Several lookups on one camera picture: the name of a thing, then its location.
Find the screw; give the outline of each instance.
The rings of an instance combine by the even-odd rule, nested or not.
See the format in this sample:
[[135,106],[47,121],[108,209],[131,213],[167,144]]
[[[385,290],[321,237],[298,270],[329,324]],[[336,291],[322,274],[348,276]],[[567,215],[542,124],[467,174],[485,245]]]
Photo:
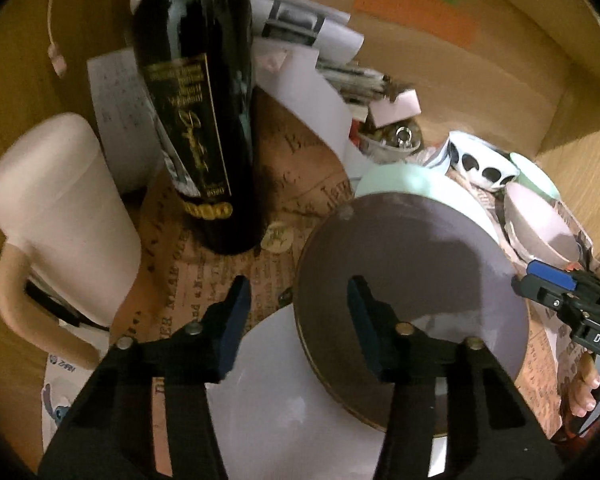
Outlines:
[[202,334],[202,325],[200,325],[200,323],[198,323],[197,321],[192,321],[184,328],[184,332],[187,335]]
[[118,339],[118,341],[116,342],[116,346],[121,350],[129,350],[133,343],[134,339],[132,337],[124,335],[120,339]]
[[411,323],[400,322],[395,326],[395,331],[398,335],[407,337],[415,334],[416,329]]
[[484,348],[484,341],[479,337],[468,337],[464,342],[471,350],[482,350]]

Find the mug handle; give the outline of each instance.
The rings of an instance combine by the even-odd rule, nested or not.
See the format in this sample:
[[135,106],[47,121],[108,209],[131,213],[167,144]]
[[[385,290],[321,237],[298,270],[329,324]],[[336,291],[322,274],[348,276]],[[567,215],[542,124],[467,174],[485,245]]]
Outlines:
[[50,314],[24,292],[31,271],[27,254],[4,243],[0,254],[0,316],[25,341],[49,354],[60,355],[87,370],[100,362],[96,348],[58,325]]

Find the white plate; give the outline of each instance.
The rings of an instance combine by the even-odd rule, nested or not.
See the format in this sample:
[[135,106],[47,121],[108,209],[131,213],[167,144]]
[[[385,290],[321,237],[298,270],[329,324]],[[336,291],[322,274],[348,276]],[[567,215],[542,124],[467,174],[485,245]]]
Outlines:
[[[371,480],[384,433],[347,413],[304,356],[292,306],[247,334],[234,370],[207,393],[231,480]],[[432,446],[444,471],[446,437]]]
[[392,191],[415,194],[446,204],[473,220],[498,242],[491,218],[480,203],[462,186],[434,169],[404,162],[375,166],[356,187],[356,198]]

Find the wine bottle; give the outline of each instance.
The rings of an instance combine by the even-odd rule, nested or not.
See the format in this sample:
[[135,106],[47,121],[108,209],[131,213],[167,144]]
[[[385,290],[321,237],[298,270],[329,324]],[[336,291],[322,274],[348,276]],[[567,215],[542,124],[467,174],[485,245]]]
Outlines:
[[238,254],[259,243],[251,132],[249,0],[142,0],[134,50],[165,162],[202,244]]

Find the white mug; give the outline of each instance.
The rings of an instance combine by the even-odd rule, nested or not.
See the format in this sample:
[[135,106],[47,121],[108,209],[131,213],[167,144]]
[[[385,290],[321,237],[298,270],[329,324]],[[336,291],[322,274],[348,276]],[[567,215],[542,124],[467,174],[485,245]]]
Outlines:
[[0,314],[19,336],[84,368],[97,350],[24,294],[34,272],[102,326],[136,280],[141,244],[89,123],[61,114],[21,136],[0,159]]

